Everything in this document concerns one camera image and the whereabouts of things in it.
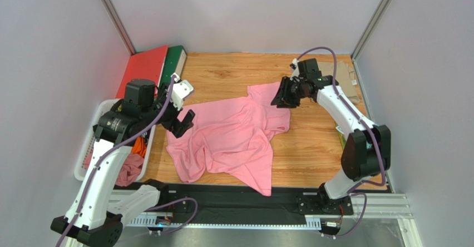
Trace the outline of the pink t-shirt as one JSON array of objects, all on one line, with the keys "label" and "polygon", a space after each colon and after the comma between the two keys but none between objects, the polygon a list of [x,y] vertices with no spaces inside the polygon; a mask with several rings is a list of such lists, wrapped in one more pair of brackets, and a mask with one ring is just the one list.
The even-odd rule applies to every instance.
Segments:
[{"label": "pink t-shirt", "polygon": [[290,128],[290,110],[270,103],[279,83],[248,86],[247,96],[196,103],[193,127],[180,138],[167,134],[167,151],[184,183],[204,172],[227,173],[263,196],[272,194],[271,139]]}]

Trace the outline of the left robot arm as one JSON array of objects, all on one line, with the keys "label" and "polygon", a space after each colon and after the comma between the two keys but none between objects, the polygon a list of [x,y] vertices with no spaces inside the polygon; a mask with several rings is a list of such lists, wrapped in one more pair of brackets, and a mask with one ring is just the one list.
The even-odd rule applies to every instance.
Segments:
[{"label": "left robot arm", "polygon": [[168,208],[167,185],[153,179],[119,202],[110,204],[109,199],[139,137],[156,125],[177,138],[192,127],[193,111],[182,120],[178,116],[193,94],[193,86],[178,75],[160,86],[152,80],[131,80],[124,97],[94,125],[93,154],[80,190],[66,214],[53,219],[51,230],[86,246],[114,246],[134,218]]}]

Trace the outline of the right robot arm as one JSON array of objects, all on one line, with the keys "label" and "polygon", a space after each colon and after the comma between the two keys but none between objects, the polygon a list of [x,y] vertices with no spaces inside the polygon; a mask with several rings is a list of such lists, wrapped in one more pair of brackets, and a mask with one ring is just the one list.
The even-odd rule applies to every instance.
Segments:
[{"label": "right robot arm", "polygon": [[311,98],[324,108],[342,131],[345,147],[341,169],[323,184],[329,200],[348,196],[360,184],[383,175],[391,165],[391,132],[365,117],[343,92],[334,76],[323,75],[317,60],[294,59],[291,76],[283,77],[271,105],[296,108],[303,98]]}]

